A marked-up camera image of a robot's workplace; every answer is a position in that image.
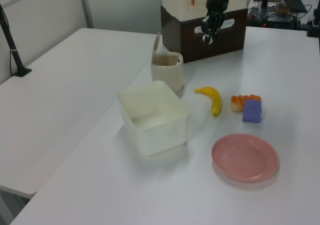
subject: black stand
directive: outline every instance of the black stand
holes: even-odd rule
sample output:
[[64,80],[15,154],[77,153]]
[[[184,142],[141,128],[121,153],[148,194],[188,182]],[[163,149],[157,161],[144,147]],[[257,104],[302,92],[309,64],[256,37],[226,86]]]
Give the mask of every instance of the black stand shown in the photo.
[[24,75],[30,73],[32,70],[30,68],[25,68],[22,64],[22,61],[17,51],[14,39],[12,38],[12,35],[10,33],[10,29],[7,24],[7,20],[3,11],[4,10],[0,4],[0,24],[17,67],[16,73],[14,73],[13,76],[23,77]]
[[268,17],[268,0],[262,0],[261,7],[251,8],[249,14],[256,18],[256,22],[251,22],[251,18],[248,18],[248,26],[262,27],[267,21]]
[[306,36],[311,38],[320,38],[320,0],[318,2],[318,7],[313,11],[314,20],[307,22],[307,24],[302,24],[302,29],[306,30]]

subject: pink plate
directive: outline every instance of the pink plate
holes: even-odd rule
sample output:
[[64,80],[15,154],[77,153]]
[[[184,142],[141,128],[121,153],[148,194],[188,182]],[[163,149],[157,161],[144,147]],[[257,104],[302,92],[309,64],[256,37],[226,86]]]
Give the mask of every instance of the pink plate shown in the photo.
[[212,159],[227,176],[256,182],[272,175],[278,167],[273,147],[259,137],[231,134],[220,138],[212,147]]

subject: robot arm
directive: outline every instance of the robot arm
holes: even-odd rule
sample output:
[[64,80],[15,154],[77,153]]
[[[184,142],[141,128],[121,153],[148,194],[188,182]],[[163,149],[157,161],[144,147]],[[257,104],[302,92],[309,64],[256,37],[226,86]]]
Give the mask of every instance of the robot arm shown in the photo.
[[206,17],[201,21],[201,30],[204,33],[204,42],[210,44],[217,30],[221,28],[226,15],[224,13],[228,8],[229,0],[206,0],[208,10]]

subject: toy banana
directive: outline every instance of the toy banana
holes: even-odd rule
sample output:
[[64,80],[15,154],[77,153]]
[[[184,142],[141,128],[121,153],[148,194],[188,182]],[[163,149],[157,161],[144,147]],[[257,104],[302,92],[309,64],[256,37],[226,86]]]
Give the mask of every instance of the toy banana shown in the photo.
[[194,92],[209,96],[212,99],[212,107],[211,107],[212,115],[215,117],[220,114],[221,98],[220,98],[219,92],[215,88],[211,86],[205,86],[203,88],[194,89]]

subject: brown wooden box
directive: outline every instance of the brown wooden box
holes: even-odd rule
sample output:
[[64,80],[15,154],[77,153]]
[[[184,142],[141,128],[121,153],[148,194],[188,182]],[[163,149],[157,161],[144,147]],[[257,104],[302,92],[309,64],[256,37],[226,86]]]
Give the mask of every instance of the brown wooden box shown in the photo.
[[202,18],[179,21],[161,6],[162,43],[170,51],[180,53],[183,62],[213,57],[244,48],[248,9],[226,12],[226,20],[234,19],[231,27],[218,30],[211,44],[203,41],[203,33],[195,33]]

